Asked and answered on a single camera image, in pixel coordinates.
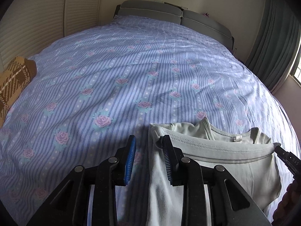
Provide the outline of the light green long-sleeve shirt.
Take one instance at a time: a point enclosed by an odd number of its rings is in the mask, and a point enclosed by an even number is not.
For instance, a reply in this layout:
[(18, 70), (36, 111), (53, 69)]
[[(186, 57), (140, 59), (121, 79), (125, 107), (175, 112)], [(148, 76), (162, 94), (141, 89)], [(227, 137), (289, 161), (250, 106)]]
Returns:
[(183, 189), (170, 185), (159, 138), (169, 135), (174, 147), (199, 165), (224, 166), (263, 210), (268, 219), (281, 192), (281, 179), (274, 157), (274, 144), (259, 128), (243, 134), (217, 129), (205, 117), (197, 124), (177, 122), (150, 124), (148, 161), (150, 186), (147, 225), (180, 225)]

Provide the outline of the window with metal railing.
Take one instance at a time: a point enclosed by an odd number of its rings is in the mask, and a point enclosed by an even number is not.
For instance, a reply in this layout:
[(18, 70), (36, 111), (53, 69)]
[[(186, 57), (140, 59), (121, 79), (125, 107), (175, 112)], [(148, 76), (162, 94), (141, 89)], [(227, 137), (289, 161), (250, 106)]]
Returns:
[(298, 64), (298, 66), (296, 67), (296, 70), (293, 73), (293, 77), (299, 84), (301, 84), (301, 66), (300, 66), (300, 64)]

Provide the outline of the teal green curtain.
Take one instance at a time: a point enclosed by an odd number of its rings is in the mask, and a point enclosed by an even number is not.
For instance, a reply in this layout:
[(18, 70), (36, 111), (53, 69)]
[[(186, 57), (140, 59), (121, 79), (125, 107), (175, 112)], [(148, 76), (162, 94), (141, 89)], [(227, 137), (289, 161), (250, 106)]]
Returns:
[(300, 22), (285, 0), (265, 0), (256, 41), (246, 67), (271, 92), (285, 82), (300, 49)]

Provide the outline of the blue striped floral bedsheet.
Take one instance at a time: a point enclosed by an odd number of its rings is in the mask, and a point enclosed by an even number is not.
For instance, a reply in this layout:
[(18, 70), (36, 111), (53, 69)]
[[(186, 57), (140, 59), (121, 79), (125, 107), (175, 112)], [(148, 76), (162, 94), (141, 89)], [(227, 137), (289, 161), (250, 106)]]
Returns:
[(37, 75), (1, 128), (1, 201), (26, 225), (77, 165), (97, 166), (134, 135), (121, 225), (147, 225), (148, 208), (174, 201), (153, 180), (150, 124), (209, 122), (209, 135), (250, 130), (300, 155), (293, 126), (265, 85), (218, 41), (174, 23), (120, 16), (32, 56)]

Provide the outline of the brown plaid folded garment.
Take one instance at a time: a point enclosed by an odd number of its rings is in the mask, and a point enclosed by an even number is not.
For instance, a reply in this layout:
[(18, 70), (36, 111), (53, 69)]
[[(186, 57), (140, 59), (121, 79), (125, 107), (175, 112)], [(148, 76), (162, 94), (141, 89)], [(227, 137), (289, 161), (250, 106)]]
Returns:
[(36, 62), (20, 56), (13, 58), (1, 73), (1, 127), (12, 105), (36, 74)]

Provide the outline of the beige louvered wardrobe doors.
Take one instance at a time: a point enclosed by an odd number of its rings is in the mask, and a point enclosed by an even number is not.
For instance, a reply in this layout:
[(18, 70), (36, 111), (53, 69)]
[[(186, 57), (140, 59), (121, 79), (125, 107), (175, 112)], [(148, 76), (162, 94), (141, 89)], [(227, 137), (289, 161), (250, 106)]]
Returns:
[(1, 70), (99, 24), (100, 0), (14, 0), (1, 18)]

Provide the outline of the grey upholstered headboard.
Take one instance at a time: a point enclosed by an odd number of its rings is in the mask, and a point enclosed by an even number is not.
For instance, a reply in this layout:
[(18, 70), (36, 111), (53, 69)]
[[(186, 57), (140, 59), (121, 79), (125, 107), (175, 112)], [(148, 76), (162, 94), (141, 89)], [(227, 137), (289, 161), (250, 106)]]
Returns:
[(116, 6), (114, 15), (132, 15), (173, 22), (174, 24), (180, 24), (217, 40), (230, 51), (234, 47), (234, 37), (227, 27), (205, 15), (173, 4), (144, 0), (127, 0)]

